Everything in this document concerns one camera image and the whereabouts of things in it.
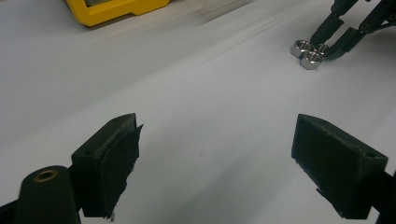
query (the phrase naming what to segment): black plastic part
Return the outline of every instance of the black plastic part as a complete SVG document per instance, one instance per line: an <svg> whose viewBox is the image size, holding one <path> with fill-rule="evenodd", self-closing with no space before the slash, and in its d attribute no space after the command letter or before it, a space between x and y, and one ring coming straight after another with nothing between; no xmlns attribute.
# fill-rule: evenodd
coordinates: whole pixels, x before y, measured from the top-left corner
<svg viewBox="0 0 396 224"><path fill-rule="evenodd" d="M329 48L329 52L325 55L325 58L332 60L343 56L346 52L352 50L365 36L365 33L361 33L354 28L347 29Z"/></svg>
<svg viewBox="0 0 396 224"><path fill-rule="evenodd" d="M345 15L359 0L334 0L332 13L337 16Z"/></svg>
<svg viewBox="0 0 396 224"><path fill-rule="evenodd" d="M388 158L330 122L299 115L291 156L344 218L366 219Z"/></svg>
<svg viewBox="0 0 396 224"><path fill-rule="evenodd" d="M345 15L358 0L335 0L332 5L332 14L319 26L311 36L310 43L313 45L324 44L344 23L339 19ZM396 0L381 0L373 11L364 19L359 29L349 28L333 44L325 59L333 60L350 52L368 34L396 25Z"/></svg>
<svg viewBox="0 0 396 224"><path fill-rule="evenodd" d="M324 44L334 35L342 24L344 24L342 20L331 14L311 36L310 43L313 45Z"/></svg>
<svg viewBox="0 0 396 224"><path fill-rule="evenodd" d="M139 157L141 128L134 114L112 119L73 153L70 173L85 217L112 216Z"/></svg>
<svg viewBox="0 0 396 224"><path fill-rule="evenodd" d="M395 0L382 0L376 5L372 12L361 23L359 30L370 34L376 27L380 26L390 16L390 12L394 11Z"/></svg>
<svg viewBox="0 0 396 224"><path fill-rule="evenodd" d="M67 168L50 166L24 178L13 223L80 223Z"/></svg>
<svg viewBox="0 0 396 224"><path fill-rule="evenodd" d="M0 223L11 224L15 216L17 201L5 204L0 207Z"/></svg>
<svg viewBox="0 0 396 224"><path fill-rule="evenodd" d="M376 224L396 223L396 174L391 176L384 173L373 184L373 204L379 212Z"/></svg>

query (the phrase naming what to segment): silver nut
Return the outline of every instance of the silver nut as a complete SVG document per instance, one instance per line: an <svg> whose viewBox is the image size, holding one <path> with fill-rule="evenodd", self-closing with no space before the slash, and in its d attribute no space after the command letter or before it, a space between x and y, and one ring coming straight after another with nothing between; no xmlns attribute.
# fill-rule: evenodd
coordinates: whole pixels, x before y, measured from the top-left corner
<svg viewBox="0 0 396 224"><path fill-rule="evenodd" d="M322 61L322 57L321 54L314 51L305 52L300 65L307 70L317 69Z"/></svg>
<svg viewBox="0 0 396 224"><path fill-rule="evenodd" d="M313 50L316 53L321 54L323 57L326 55L327 51L329 51L329 46L325 44L318 44L313 46Z"/></svg>
<svg viewBox="0 0 396 224"><path fill-rule="evenodd" d="M306 40L296 40L294 45L291 46L290 53L296 58L303 57L304 52L310 51L312 49L311 44Z"/></svg>

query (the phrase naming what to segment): white tabletop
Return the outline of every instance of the white tabletop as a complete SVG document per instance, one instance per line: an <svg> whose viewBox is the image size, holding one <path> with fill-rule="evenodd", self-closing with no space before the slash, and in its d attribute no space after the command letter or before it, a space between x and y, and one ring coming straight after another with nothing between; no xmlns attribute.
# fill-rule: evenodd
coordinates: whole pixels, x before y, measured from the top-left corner
<svg viewBox="0 0 396 224"><path fill-rule="evenodd" d="M342 30L376 2L359 2ZM62 0L0 1L0 204L33 171L70 166L107 121L136 113L141 156L117 223L374 223L374 209L341 219L290 150L304 113L387 155L393 174L396 30L307 71L290 45L332 1L239 3L210 11L180 0L87 28Z"/></svg>

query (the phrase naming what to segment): yellow object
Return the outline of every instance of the yellow object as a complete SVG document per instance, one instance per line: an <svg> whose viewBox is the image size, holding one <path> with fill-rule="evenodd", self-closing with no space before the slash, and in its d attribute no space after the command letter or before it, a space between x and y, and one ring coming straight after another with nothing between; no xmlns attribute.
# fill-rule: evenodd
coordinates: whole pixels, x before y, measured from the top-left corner
<svg viewBox="0 0 396 224"><path fill-rule="evenodd" d="M169 0L109 0L87 7L84 0L66 0L76 19L87 26L93 26L117 17L134 14L136 16L165 7Z"/></svg>

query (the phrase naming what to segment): metal nut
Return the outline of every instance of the metal nut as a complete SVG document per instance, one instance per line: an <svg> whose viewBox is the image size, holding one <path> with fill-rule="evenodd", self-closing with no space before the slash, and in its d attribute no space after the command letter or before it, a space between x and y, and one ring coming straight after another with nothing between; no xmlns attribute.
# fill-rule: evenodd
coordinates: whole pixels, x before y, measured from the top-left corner
<svg viewBox="0 0 396 224"><path fill-rule="evenodd" d="M305 52L303 58L300 61L300 65L307 70L317 69L322 61L322 55L314 52Z"/></svg>
<svg viewBox="0 0 396 224"><path fill-rule="evenodd" d="M291 46L290 53L296 58L303 57L304 52L310 51L312 49L311 44L306 40L296 40L294 45Z"/></svg>
<svg viewBox="0 0 396 224"><path fill-rule="evenodd" d="M324 57L326 53L329 51L329 46L325 44L318 44L313 46L313 50L314 52L319 53Z"/></svg>

